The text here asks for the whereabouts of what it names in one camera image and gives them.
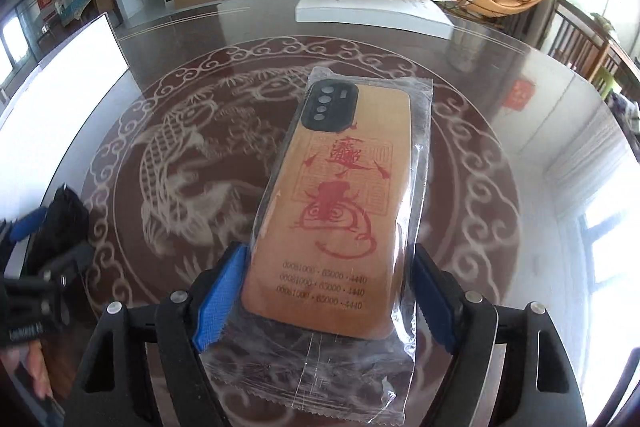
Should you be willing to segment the person's left hand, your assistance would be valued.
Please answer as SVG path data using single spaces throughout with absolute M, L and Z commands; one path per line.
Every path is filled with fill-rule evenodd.
M 53 397 L 50 376 L 39 339 L 32 340 L 23 346 L 2 348 L 1 364 L 9 375 L 13 375 L 17 367 L 24 366 L 32 379 L 32 390 L 36 397 L 40 400 Z

